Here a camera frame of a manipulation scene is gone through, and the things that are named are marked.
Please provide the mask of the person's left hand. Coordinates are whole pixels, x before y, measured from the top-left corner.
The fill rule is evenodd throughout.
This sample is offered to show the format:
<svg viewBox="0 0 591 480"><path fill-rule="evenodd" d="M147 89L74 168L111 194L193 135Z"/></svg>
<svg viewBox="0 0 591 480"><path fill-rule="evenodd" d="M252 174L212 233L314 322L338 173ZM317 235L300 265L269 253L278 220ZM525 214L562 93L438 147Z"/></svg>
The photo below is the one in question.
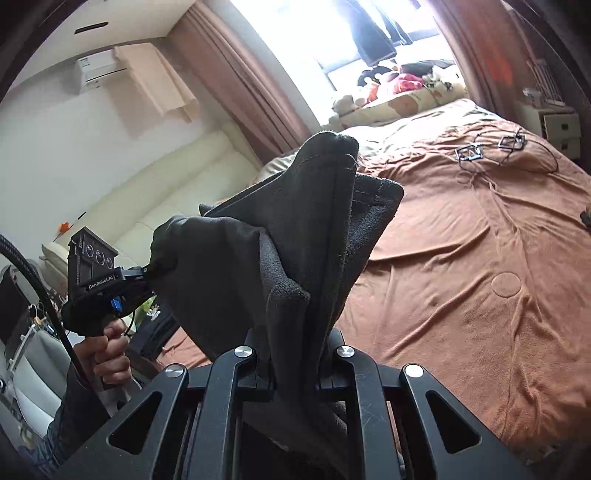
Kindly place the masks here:
<svg viewBox="0 0 591 480"><path fill-rule="evenodd" d="M83 371L91 384L101 380L106 385L125 384L132 378L130 360L125 355L128 339L121 319L108 323L101 336L86 337L74 346Z"/></svg>

